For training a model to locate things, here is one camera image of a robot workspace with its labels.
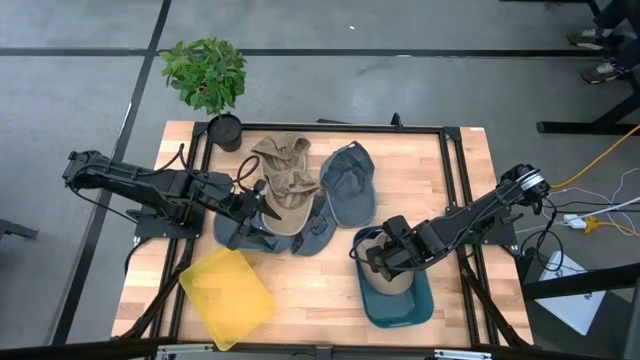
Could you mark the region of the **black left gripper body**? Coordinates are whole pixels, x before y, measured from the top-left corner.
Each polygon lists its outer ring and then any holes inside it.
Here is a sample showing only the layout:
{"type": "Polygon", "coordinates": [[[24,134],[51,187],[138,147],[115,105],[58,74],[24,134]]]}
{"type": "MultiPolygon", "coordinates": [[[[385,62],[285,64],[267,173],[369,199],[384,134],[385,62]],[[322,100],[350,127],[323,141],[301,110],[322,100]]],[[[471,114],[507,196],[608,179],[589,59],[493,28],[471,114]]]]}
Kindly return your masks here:
{"type": "Polygon", "coordinates": [[[215,219],[243,223],[257,213],[264,212],[265,206],[264,197],[253,190],[232,193],[218,203],[215,219]]]}

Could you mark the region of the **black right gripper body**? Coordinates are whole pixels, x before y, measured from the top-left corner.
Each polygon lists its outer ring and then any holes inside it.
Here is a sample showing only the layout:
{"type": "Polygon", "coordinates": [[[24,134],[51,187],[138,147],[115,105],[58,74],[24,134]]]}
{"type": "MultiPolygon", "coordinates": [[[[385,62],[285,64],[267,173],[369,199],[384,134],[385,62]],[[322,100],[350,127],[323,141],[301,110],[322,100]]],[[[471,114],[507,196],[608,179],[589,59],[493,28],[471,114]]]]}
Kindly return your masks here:
{"type": "Polygon", "coordinates": [[[387,268],[421,268],[425,258],[419,248],[419,241],[402,215],[394,216],[382,224],[383,232],[387,235],[379,255],[387,268]]]}

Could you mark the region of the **yellow plastic bin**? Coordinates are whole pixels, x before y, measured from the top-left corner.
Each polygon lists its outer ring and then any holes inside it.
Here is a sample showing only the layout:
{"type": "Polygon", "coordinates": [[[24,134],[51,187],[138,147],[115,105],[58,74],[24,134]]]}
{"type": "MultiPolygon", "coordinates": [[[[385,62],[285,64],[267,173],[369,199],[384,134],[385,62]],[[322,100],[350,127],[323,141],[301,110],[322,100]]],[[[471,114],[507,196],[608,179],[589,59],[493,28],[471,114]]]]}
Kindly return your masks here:
{"type": "Polygon", "coordinates": [[[231,349],[275,312],[271,293],[243,254],[216,248],[179,275],[213,343],[231,349]]]}

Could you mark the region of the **dark grey baseball cap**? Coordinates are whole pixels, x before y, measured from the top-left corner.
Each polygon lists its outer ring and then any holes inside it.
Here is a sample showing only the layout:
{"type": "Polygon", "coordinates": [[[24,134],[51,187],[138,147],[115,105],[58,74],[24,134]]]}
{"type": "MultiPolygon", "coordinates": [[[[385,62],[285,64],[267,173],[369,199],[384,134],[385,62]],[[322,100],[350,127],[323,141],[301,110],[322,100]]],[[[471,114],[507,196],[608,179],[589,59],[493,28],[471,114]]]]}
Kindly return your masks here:
{"type": "Polygon", "coordinates": [[[375,164],[358,142],[334,151],[322,164],[320,183],[339,226],[367,225],[376,214],[375,164]]]}

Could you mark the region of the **teal plastic bin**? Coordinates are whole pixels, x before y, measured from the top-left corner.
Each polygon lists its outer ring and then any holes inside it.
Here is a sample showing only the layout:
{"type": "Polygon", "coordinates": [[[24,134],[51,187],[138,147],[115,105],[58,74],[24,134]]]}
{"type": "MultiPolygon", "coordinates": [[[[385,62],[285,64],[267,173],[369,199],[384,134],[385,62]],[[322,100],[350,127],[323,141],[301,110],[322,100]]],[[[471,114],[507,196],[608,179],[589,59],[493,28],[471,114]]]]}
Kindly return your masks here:
{"type": "Polygon", "coordinates": [[[384,295],[370,286],[357,261],[357,275],[364,311],[371,323],[380,328],[412,326],[428,321],[434,313],[434,300],[425,271],[412,272],[411,287],[399,295],[384,295]]]}

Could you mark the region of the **green plant in black pot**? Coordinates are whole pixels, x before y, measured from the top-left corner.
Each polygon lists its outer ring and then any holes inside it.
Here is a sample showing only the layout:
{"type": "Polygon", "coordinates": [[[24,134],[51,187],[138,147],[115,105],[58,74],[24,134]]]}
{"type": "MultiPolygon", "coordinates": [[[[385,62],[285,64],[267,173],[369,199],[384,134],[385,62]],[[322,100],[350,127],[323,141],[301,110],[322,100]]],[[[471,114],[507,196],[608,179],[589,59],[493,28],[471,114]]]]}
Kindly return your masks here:
{"type": "Polygon", "coordinates": [[[230,111],[245,93],[246,59],[229,41],[202,38],[180,41],[162,51],[166,85],[179,100],[209,117],[206,133],[214,144],[234,152],[242,144],[242,124],[230,111]]]}

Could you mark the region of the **black desk bar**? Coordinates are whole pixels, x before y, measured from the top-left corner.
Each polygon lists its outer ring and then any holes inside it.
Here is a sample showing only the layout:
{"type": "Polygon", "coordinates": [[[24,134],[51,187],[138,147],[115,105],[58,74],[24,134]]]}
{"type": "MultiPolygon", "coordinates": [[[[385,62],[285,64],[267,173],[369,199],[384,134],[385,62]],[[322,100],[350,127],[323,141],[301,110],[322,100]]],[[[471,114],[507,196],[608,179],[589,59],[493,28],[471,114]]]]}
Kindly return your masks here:
{"type": "Polygon", "coordinates": [[[524,284],[525,300],[581,295],[591,292],[632,288],[640,278],[640,263],[600,269],[524,284]]]}

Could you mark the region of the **white flat box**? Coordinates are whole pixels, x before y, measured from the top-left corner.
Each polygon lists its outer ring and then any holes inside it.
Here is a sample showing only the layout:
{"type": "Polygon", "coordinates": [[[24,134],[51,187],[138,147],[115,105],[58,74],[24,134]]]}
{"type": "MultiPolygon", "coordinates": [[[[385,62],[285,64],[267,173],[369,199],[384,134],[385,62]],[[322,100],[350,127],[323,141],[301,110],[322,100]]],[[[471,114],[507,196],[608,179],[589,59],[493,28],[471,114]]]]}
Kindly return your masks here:
{"type": "MultiPolygon", "coordinates": [[[[587,270],[567,255],[555,251],[544,264],[540,281],[586,273],[587,270]]],[[[536,299],[535,302],[580,335],[586,336],[605,297],[605,291],[536,299]]]]}

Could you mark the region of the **black desk stand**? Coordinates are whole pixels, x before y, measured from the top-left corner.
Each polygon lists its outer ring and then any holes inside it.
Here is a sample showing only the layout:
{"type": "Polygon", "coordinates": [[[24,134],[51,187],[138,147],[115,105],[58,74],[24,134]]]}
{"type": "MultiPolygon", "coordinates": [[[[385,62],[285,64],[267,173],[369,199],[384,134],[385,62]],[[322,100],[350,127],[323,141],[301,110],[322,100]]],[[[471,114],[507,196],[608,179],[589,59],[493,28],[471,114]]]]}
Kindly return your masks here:
{"type": "MultiPolygon", "coordinates": [[[[612,0],[607,0],[604,7],[600,7],[597,0],[561,1],[584,2],[589,5],[595,18],[612,0]]],[[[603,30],[607,32],[608,44],[602,50],[611,50],[614,54],[603,60],[602,63],[606,60],[616,61],[618,52],[632,39],[640,35],[640,32],[633,30],[628,20],[624,20],[613,30],[603,30]]],[[[615,80],[628,82],[631,86],[631,94],[595,120],[591,122],[541,121],[536,124],[536,130],[541,134],[640,136],[640,120],[635,123],[624,121],[632,113],[640,113],[640,65],[615,80]]]]}

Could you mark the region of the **grey furniture foot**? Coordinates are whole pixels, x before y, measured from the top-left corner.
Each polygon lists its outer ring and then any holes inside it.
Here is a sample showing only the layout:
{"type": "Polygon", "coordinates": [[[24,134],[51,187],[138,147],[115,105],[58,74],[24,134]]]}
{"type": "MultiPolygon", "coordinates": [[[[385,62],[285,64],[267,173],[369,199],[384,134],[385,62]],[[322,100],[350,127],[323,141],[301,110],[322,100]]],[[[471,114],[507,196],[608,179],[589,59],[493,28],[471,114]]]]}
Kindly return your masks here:
{"type": "Polygon", "coordinates": [[[5,219],[0,219],[0,240],[5,235],[16,235],[26,239],[35,239],[38,233],[38,230],[34,230],[23,225],[10,222],[5,219]]]}

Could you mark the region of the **person's shoe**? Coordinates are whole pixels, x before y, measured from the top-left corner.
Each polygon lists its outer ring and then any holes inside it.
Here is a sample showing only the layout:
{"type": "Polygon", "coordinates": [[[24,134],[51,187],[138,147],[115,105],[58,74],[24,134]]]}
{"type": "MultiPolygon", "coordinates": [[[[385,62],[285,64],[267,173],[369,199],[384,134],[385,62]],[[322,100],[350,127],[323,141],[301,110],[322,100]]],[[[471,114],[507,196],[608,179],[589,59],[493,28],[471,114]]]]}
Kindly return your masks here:
{"type": "Polygon", "coordinates": [[[598,66],[581,71],[579,76],[587,84],[600,84],[615,80],[631,71],[615,60],[606,60],[598,66]]]}
{"type": "Polygon", "coordinates": [[[566,35],[569,44],[591,50],[602,50],[608,44],[607,32],[599,28],[590,28],[566,35]]]}

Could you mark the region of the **person's leg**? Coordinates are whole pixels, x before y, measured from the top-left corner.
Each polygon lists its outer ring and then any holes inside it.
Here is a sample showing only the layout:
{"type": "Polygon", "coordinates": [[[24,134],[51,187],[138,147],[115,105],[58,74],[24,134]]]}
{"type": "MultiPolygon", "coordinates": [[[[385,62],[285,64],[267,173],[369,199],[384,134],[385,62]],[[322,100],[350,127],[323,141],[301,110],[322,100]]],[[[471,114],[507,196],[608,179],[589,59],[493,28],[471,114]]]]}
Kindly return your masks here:
{"type": "Polygon", "coordinates": [[[640,35],[618,52],[616,62],[625,70],[633,70],[640,65],[640,35]]]}
{"type": "Polygon", "coordinates": [[[601,29],[615,29],[628,20],[634,31],[640,32],[640,0],[612,0],[594,18],[594,24],[601,29]]]}

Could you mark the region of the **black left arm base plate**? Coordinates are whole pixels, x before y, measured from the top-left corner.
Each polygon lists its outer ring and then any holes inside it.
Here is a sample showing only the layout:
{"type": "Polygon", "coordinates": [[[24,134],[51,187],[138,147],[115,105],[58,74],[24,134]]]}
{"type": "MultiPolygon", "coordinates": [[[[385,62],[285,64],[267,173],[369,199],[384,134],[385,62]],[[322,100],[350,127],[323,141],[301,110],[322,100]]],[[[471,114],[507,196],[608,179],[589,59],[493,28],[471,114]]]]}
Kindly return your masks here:
{"type": "Polygon", "coordinates": [[[135,235],[140,238],[199,238],[205,219],[205,209],[197,204],[191,206],[183,224],[162,218],[147,206],[142,206],[140,210],[128,210],[127,214],[137,221],[135,235]]]}

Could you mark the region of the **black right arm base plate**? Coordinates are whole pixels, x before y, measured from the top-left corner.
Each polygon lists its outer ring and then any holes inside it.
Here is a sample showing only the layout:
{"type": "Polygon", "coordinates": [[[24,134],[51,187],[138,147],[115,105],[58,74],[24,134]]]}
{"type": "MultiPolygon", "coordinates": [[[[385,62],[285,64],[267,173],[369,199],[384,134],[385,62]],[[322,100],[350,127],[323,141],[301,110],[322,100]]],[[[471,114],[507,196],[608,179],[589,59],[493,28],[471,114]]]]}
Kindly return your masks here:
{"type": "Polygon", "coordinates": [[[485,215],[462,237],[461,245],[506,245],[516,243],[512,223],[507,219],[512,217],[510,208],[498,210],[494,215],[485,215]]]}

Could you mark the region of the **silver metal bracket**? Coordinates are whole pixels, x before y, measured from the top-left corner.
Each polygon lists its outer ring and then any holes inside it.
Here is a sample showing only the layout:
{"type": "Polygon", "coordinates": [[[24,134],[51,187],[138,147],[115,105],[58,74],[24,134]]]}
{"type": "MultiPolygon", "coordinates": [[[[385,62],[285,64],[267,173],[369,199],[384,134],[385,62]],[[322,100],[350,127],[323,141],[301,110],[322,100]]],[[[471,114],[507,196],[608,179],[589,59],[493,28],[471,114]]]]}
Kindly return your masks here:
{"type": "Polygon", "coordinates": [[[493,360],[491,353],[469,350],[436,349],[435,360],[493,360]]]}
{"type": "Polygon", "coordinates": [[[213,352],[214,344],[171,344],[157,348],[156,356],[160,360],[176,360],[178,355],[213,352]]]}

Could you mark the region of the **black aluminium rig frame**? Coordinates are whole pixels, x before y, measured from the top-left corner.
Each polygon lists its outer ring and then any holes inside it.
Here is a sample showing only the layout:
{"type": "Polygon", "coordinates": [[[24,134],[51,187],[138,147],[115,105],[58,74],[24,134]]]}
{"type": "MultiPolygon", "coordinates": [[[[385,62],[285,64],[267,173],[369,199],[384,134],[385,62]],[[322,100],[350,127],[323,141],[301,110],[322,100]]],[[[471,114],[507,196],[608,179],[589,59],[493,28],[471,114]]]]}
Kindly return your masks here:
{"type": "MultiPolygon", "coordinates": [[[[304,133],[312,145],[308,167],[317,176],[324,160],[353,140],[369,152],[376,166],[374,184],[377,210],[373,224],[403,214],[409,224],[436,217],[447,207],[463,206],[467,200],[493,190],[496,179],[483,128],[398,125],[251,124],[244,125],[242,147],[233,153],[206,144],[206,123],[168,121],[158,151],[156,166],[169,160],[194,137],[195,166],[234,174],[240,162],[262,138],[282,132],[304,133]]],[[[112,335],[124,334],[142,315],[168,276],[172,265],[194,245],[194,261],[206,256],[216,243],[212,234],[213,214],[205,217],[203,234],[195,241],[151,239],[132,256],[125,278],[112,335]]],[[[399,329],[381,329],[367,318],[362,306],[355,262],[348,250],[356,229],[338,229],[318,255],[296,257],[247,253],[243,255],[271,293],[274,315],[230,349],[293,347],[324,350],[355,347],[355,350],[414,350],[426,347],[468,347],[472,342],[496,343],[496,326],[484,319],[481,304],[460,278],[454,254],[427,270],[435,309],[427,322],[399,329]]],[[[526,342],[532,334],[516,265],[511,253],[498,246],[475,250],[478,277],[509,325],[526,342]]],[[[180,287],[173,290],[156,317],[154,336],[174,336],[181,342],[211,340],[194,306],[180,287]]]]}

